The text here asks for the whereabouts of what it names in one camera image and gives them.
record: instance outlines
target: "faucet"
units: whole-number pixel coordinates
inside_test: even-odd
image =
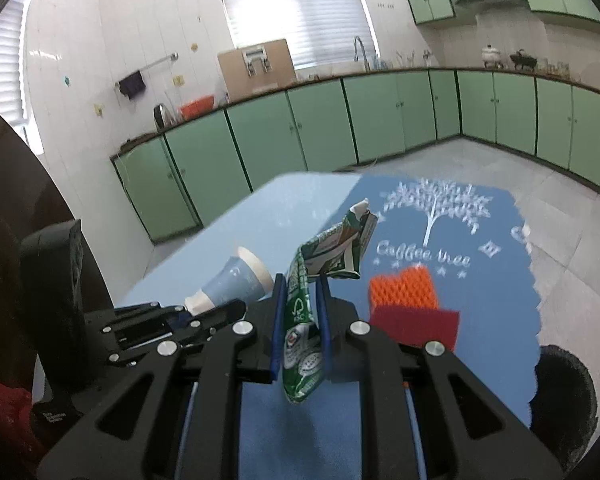
[[[360,48],[362,49],[362,57],[365,60],[365,72],[369,72],[371,68],[369,66],[369,62],[366,60],[365,45],[362,43],[360,36],[353,37],[353,61],[358,60],[358,42],[360,42]]]

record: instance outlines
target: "paper cup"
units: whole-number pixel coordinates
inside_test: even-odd
[[[229,258],[222,270],[193,296],[184,300],[192,316],[233,300],[258,301],[273,290],[273,278],[265,264],[244,247]]]

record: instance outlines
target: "red cloth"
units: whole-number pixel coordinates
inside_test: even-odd
[[[458,338],[460,313],[455,310],[433,310],[406,306],[376,306],[369,323],[384,330],[403,345],[423,347],[429,341],[440,341],[454,350]]]
[[[21,460],[37,463],[45,447],[31,431],[30,412],[31,394],[27,390],[0,383],[0,437]]]

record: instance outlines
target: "electric kettle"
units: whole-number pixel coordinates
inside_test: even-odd
[[[173,114],[163,103],[155,105],[154,121],[156,128],[158,128],[158,131],[163,130],[165,128],[169,128],[170,126],[173,126],[176,123],[175,119],[173,118]]]

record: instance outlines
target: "towel rack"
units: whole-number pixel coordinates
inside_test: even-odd
[[[122,81],[123,79],[126,79],[127,77],[129,77],[130,75],[132,75],[136,72],[142,72],[142,70],[147,70],[148,68],[151,68],[152,66],[156,66],[157,64],[160,64],[160,63],[164,63],[165,61],[168,61],[168,60],[177,61],[179,57],[180,57],[180,55],[177,52],[174,52],[173,54],[169,54],[168,56],[161,57],[160,59],[157,59],[153,63],[149,63],[143,67],[140,67],[138,70],[134,70],[131,74],[123,77],[120,81]],[[119,87],[120,87],[120,82],[117,82],[116,88],[119,88]]]

